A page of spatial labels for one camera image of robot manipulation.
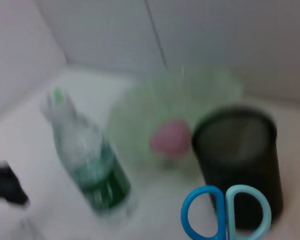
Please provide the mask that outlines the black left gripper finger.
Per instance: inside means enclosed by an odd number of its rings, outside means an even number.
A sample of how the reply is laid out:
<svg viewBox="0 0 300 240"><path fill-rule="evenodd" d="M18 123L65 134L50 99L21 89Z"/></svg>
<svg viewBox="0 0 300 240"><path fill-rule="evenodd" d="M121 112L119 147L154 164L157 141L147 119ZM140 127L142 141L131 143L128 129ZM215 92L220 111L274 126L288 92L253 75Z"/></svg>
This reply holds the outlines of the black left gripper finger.
<svg viewBox="0 0 300 240"><path fill-rule="evenodd" d="M26 206L30 200L6 161L0 161L0 200L11 205Z"/></svg>

